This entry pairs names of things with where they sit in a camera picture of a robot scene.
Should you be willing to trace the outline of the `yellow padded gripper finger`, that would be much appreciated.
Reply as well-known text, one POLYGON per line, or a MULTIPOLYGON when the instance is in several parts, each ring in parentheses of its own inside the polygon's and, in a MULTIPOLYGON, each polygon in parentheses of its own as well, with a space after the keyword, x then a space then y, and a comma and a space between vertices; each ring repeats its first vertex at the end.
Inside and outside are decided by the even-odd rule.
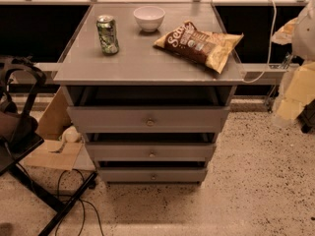
POLYGON ((315 99, 315 62, 290 66, 284 73, 273 106, 272 121, 278 127, 291 124, 315 99))

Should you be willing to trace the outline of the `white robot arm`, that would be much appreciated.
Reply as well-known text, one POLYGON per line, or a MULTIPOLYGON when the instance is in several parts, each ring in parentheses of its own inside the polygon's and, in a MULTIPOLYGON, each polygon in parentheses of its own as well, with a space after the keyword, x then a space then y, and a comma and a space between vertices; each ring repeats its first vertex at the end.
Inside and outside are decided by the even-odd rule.
POLYGON ((290 43, 292 55, 304 60, 301 66, 283 77, 282 92, 276 100, 273 122, 284 127, 315 99, 315 0, 310 0, 297 18, 276 31, 272 42, 290 43))

